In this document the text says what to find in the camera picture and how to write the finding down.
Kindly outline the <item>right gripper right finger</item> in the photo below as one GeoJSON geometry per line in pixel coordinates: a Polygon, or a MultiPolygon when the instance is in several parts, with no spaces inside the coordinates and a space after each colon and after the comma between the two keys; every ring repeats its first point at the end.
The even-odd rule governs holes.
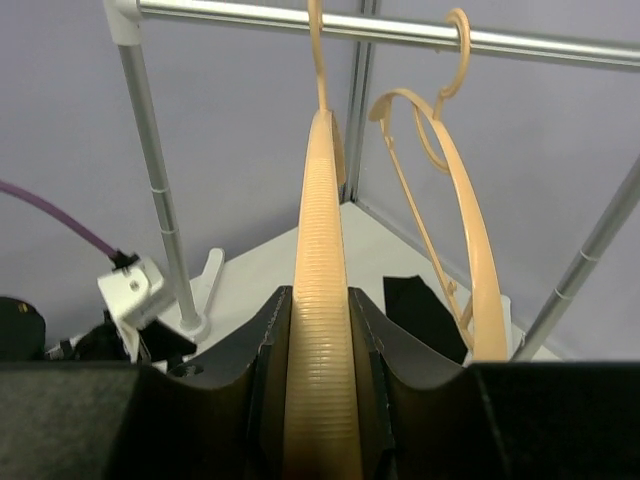
{"type": "Polygon", "coordinates": [[[477,376],[348,292],[363,476],[497,479],[500,455],[477,376]]]}

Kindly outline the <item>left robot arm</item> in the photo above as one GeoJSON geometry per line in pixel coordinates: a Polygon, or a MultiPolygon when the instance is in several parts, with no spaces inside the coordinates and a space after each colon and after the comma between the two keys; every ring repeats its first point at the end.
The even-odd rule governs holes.
{"type": "Polygon", "coordinates": [[[168,369],[183,363],[197,345],[155,319],[129,336],[108,312],[85,334],[45,345],[46,321],[37,309],[20,299],[1,299],[1,360],[165,362],[168,369]]]}

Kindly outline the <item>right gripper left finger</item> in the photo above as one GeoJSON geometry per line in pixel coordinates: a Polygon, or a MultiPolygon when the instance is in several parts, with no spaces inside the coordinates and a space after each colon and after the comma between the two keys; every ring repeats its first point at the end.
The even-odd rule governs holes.
{"type": "Polygon", "coordinates": [[[291,307],[280,286],[196,358],[167,374],[131,370],[105,478],[279,478],[291,307]]]}

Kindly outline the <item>black shirt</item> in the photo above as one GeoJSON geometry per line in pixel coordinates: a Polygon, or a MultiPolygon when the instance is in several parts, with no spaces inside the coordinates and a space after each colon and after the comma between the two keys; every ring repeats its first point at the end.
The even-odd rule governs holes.
{"type": "Polygon", "coordinates": [[[425,345],[462,365],[468,348],[449,310],[420,276],[383,278],[386,316],[425,345]]]}

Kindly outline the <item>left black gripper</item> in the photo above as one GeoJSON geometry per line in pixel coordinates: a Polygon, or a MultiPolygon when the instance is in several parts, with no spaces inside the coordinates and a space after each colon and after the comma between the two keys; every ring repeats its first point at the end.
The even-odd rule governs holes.
{"type": "MultiPolygon", "coordinates": [[[[197,345],[159,319],[139,332],[138,357],[134,363],[164,362],[167,369],[196,353],[197,345]]],[[[131,355],[116,325],[105,321],[84,335],[61,340],[44,353],[48,361],[130,361],[131,355]]]]}

